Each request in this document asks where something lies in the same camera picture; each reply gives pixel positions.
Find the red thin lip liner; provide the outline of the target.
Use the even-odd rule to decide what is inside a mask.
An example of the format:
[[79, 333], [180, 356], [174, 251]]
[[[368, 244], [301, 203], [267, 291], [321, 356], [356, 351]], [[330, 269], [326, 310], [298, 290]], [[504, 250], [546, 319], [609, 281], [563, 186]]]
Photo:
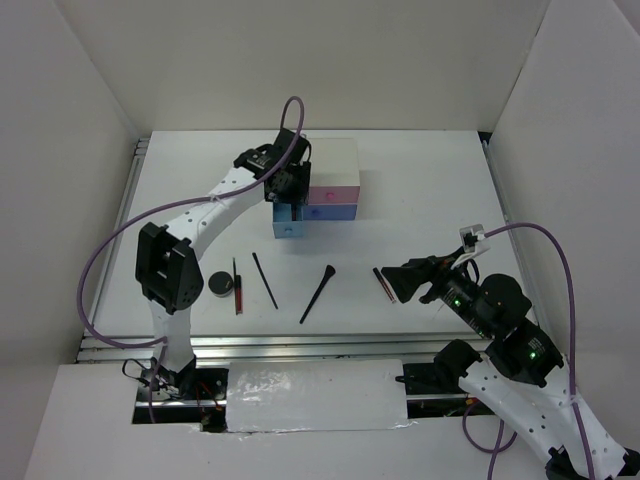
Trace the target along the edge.
[[396, 303], [397, 300], [396, 300], [391, 288], [389, 287], [389, 285], [387, 284], [386, 280], [384, 279], [381, 271], [377, 267], [373, 267], [372, 271], [373, 271], [373, 274], [375, 275], [377, 281], [380, 283], [380, 285], [382, 286], [383, 290], [385, 291], [385, 294], [389, 298], [390, 302], [391, 303]]

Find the pink drawer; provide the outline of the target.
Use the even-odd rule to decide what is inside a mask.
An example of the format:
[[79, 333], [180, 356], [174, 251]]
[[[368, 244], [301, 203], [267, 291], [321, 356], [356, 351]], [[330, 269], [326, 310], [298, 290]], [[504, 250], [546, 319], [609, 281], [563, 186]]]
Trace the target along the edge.
[[357, 204], [359, 186], [312, 186], [309, 190], [309, 205]]

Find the light blue drawer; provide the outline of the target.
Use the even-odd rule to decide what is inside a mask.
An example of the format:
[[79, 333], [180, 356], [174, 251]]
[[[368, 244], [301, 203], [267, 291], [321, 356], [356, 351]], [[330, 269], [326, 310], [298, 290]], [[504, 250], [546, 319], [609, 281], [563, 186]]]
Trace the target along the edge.
[[272, 227], [276, 239], [302, 238], [305, 235], [302, 206], [274, 203]]

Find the red lip gloss tube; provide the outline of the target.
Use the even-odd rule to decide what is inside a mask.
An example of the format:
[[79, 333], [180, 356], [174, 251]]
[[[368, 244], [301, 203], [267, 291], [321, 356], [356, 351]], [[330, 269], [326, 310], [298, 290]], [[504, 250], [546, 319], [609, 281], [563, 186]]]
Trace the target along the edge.
[[238, 290], [238, 306], [239, 314], [243, 313], [243, 288], [242, 288], [242, 276], [237, 274], [237, 290]]

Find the black round powder jar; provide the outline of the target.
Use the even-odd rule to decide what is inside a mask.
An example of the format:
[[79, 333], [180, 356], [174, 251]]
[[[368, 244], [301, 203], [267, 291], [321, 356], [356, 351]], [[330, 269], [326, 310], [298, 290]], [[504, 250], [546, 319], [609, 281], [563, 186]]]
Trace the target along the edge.
[[208, 288], [217, 298], [225, 298], [234, 290], [234, 278], [227, 271], [216, 271], [208, 279]]

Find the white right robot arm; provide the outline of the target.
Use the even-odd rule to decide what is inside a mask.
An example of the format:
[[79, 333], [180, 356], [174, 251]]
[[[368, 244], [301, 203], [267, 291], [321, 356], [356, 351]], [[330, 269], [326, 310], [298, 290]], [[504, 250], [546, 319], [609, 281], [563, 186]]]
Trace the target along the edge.
[[637, 475], [638, 452], [617, 443], [570, 390], [568, 360], [527, 318], [531, 303], [518, 282], [492, 274], [476, 283], [453, 263], [453, 257], [430, 256], [381, 270], [400, 302], [427, 284], [421, 303], [442, 301], [489, 342], [479, 354], [463, 340], [451, 341], [434, 358], [437, 384], [491, 409], [529, 445], [550, 479]]

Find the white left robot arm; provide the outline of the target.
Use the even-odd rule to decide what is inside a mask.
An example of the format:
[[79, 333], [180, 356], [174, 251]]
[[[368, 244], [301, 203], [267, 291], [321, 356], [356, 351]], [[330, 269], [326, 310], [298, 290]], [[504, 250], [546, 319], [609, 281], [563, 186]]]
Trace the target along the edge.
[[139, 232], [135, 278], [147, 299], [153, 333], [166, 342], [153, 350], [151, 369], [171, 397], [182, 399], [196, 386], [191, 344], [191, 307], [205, 290], [200, 260], [214, 240], [259, 203], [305, 204], [312, 146], [282, 128], [275, 141], [242, 152], [226, 176], [182, 215]]

